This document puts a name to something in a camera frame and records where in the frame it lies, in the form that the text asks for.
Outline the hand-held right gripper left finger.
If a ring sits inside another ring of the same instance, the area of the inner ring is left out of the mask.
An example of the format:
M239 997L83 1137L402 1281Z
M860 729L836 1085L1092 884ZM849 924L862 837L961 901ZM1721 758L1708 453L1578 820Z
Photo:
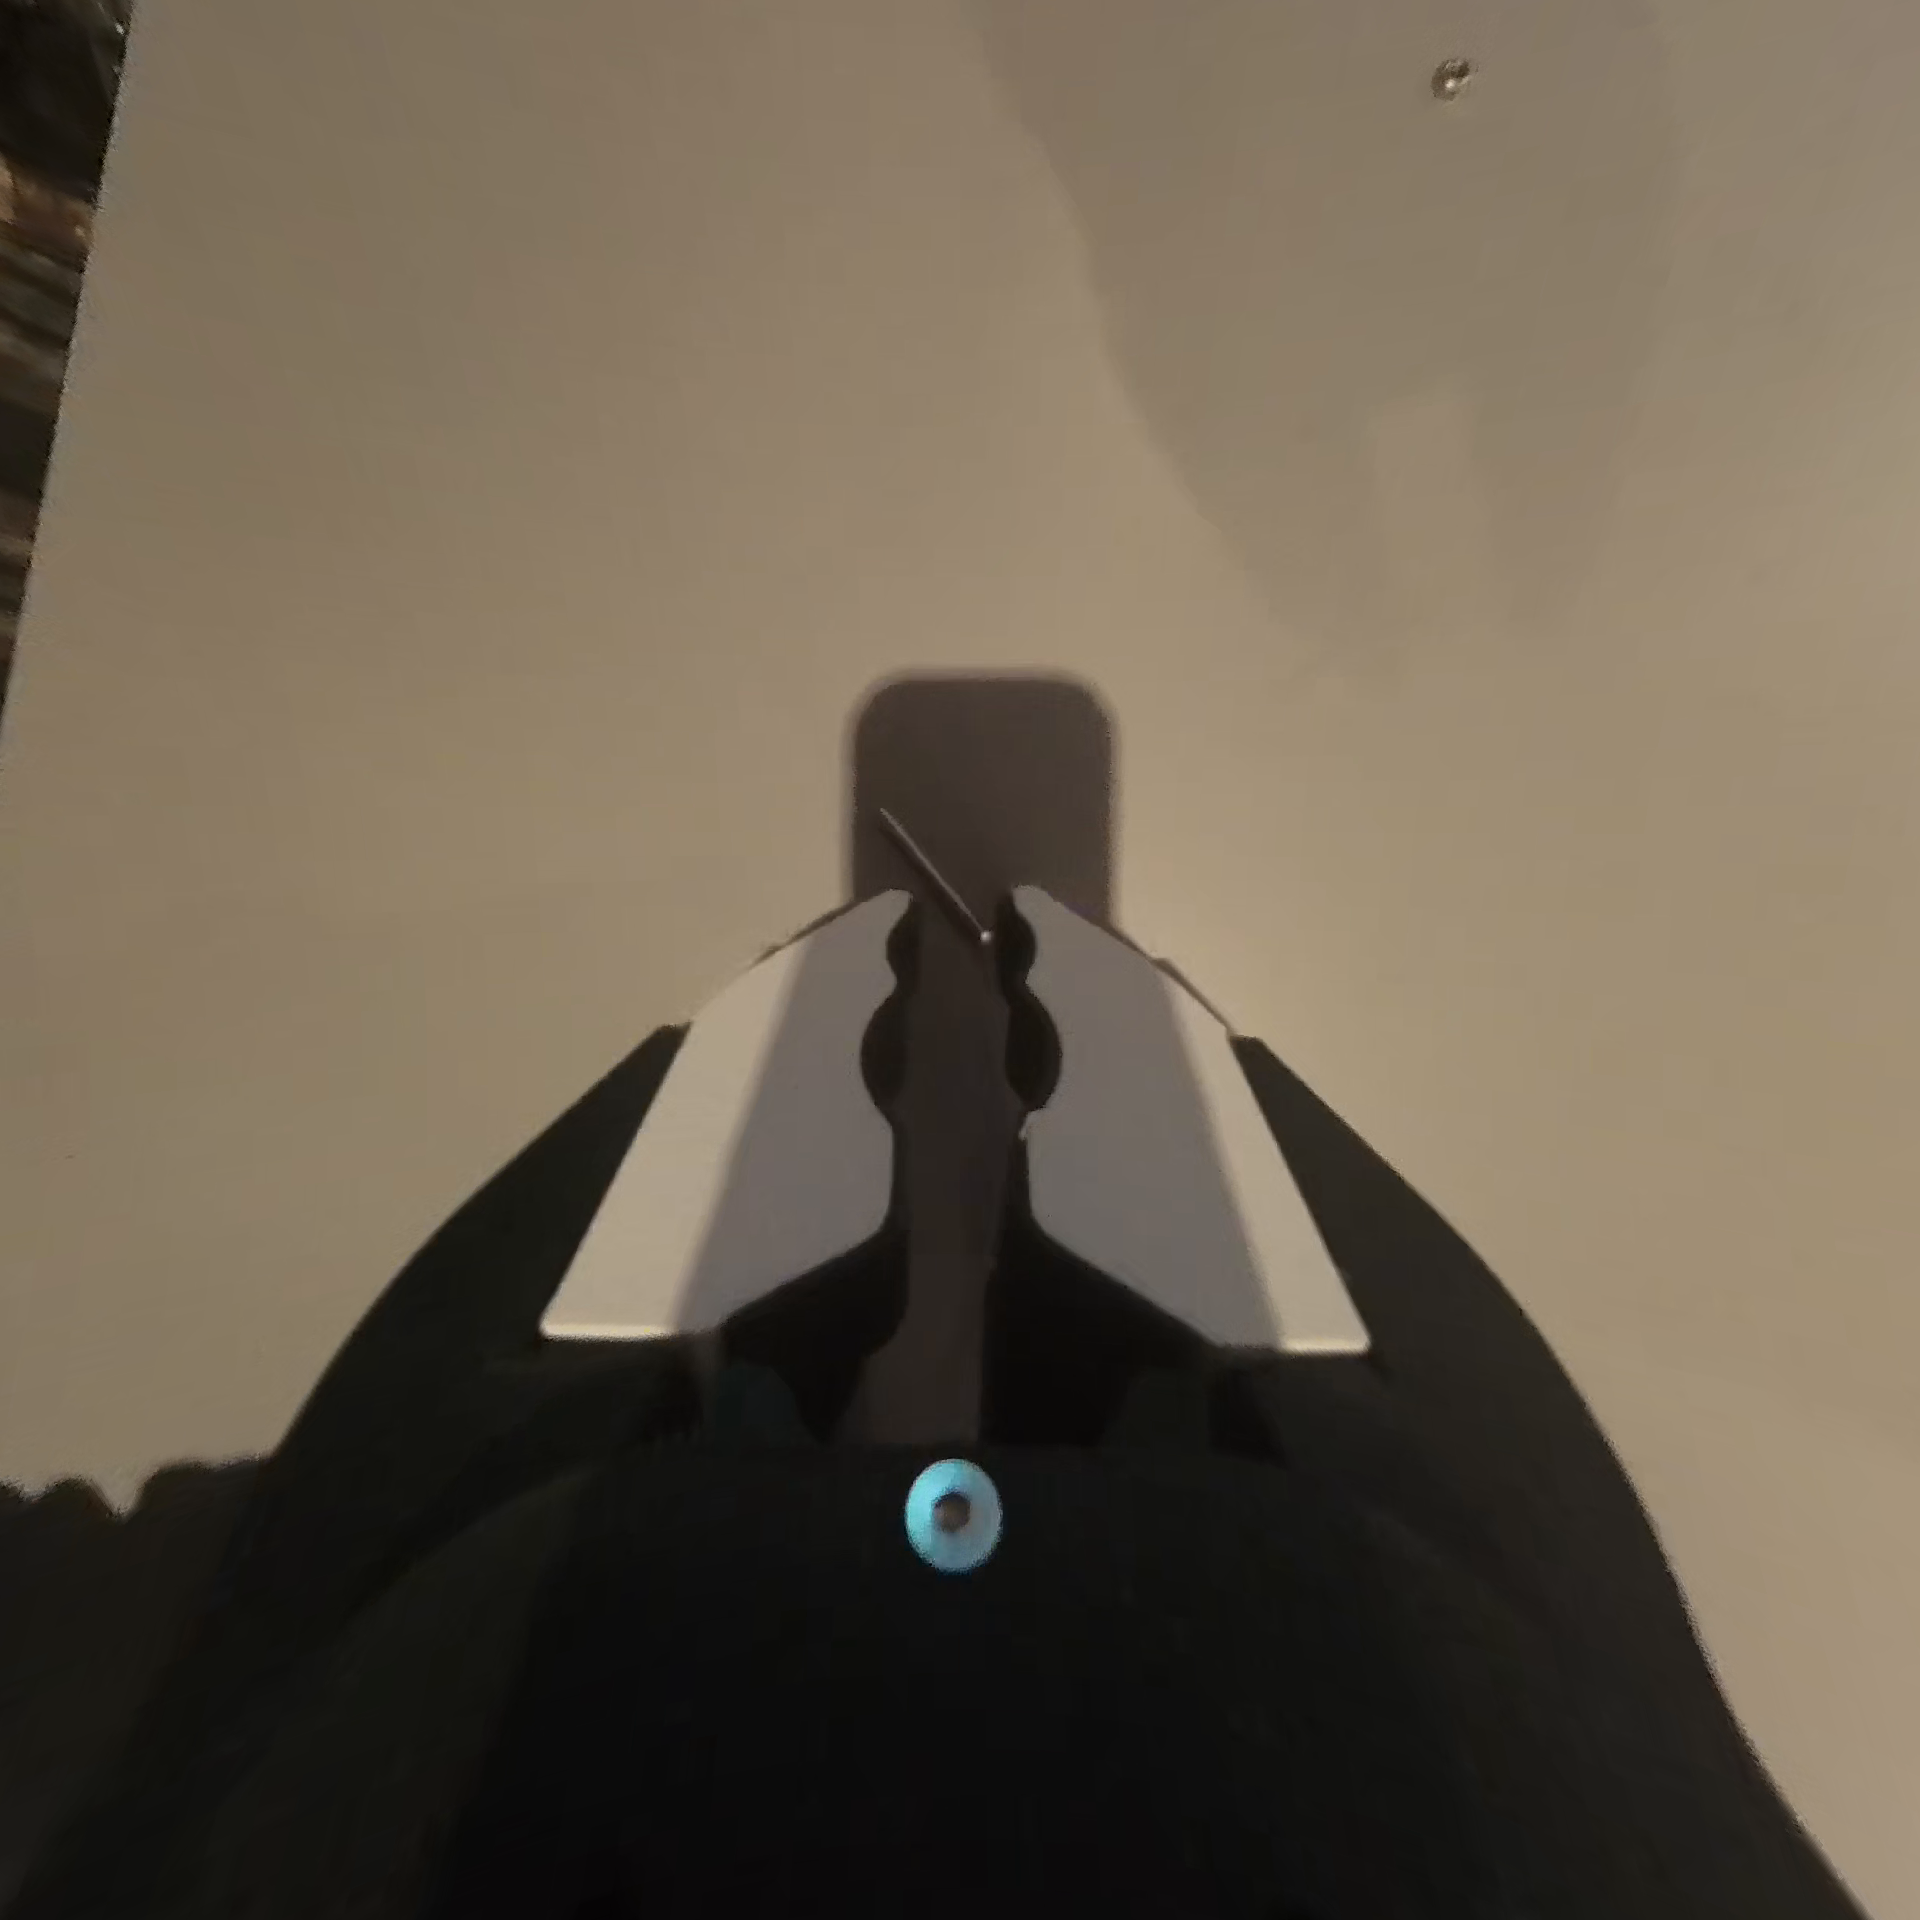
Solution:
M883 892L691 1020L540 1317L558 1345L681 1340L842 1426L908 1299L895 1101L922 911Z

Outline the small metal bolt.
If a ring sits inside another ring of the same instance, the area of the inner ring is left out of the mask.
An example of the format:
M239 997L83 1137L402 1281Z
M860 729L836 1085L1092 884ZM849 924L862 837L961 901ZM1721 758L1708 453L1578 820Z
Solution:
M908 866L919 883L925 901L950 924L957 940L975 953L988 953L995 946L995 927L974 911L974 906L956 886L953 879L924 850L922 842L898 820L889 806L875 806L875 825L886 846Z

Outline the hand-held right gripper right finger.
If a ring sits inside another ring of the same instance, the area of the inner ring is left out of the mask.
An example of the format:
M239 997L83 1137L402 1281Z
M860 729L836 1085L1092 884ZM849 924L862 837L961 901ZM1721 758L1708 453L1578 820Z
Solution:
M1022 1117L982 1425L1106 1429L1140 1375L1367 1363L1349 1278L1213 1004L1038 884L998 911L998 983Z

